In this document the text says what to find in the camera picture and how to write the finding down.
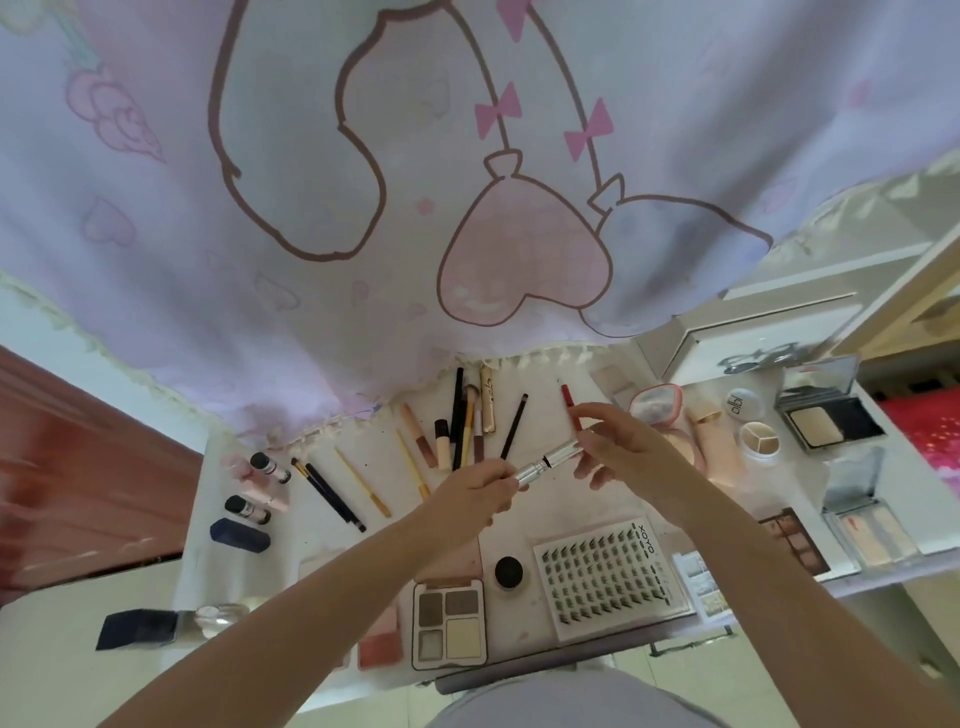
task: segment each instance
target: white wall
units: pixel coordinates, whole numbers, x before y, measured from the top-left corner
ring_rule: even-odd
[[[104,617],[165,609],[180,562],[34,592],[0,609],[0,725],[89,728],[159,674],[158,653],[95,652]]]
[[[207,424],[187,407],[156,398],[97,351],[73,328],[55,328],[38,305],[0,285],[0,346],[197,452]]]

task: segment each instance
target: curtain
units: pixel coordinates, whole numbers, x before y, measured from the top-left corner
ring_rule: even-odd
[[[0,251],[240,432],[612,343],[960,141],[954,0],[0,0]]]

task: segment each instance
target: tiled floor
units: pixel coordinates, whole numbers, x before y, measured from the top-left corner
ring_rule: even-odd
[[[733,728],[798,728],[750,642],[734,632],[660,657],[642,647],[614,659],[618,668],[714,712]],[[658,643],[660,649],[671,645]],[[433,687],[406,688],[297,716],[289,728],[423,728],[450,702]]]

